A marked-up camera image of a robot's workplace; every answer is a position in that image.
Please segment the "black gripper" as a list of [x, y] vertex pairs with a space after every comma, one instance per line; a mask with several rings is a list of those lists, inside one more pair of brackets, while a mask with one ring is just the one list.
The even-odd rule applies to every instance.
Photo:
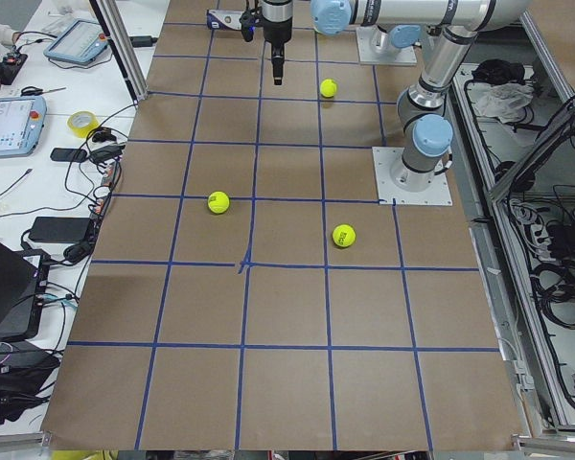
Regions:
[[291, 40], [293, 1], [262, 0], [261, 15], [264, 39], [272, 44], [271, 64], [273, 84], [281, 86], [283, 84], [285, 65], [284, 44]]

